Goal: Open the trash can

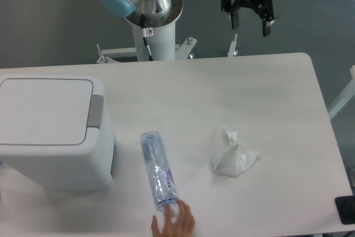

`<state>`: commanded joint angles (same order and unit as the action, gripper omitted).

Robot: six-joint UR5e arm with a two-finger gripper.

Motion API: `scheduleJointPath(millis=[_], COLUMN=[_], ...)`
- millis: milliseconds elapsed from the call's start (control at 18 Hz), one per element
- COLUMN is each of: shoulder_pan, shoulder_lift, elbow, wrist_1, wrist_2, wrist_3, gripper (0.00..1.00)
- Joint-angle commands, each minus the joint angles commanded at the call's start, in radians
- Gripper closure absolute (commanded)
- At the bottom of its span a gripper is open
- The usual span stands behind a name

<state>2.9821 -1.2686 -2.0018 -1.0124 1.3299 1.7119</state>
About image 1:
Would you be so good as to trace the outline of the person's hand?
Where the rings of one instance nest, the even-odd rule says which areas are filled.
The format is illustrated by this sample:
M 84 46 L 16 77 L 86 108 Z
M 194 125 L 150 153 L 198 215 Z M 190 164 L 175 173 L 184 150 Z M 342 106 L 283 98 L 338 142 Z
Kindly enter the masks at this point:
M 158 220 L 155 215 L 152 217 L 151 231 L 152 236 L 192 236 L 195 227 L 195 218 L 191 208 L 181 199 L 177 199 L 179 214 L 173 222 L 173 212 L 169 205 L 164 206 L 164 227 L 160 231 Z

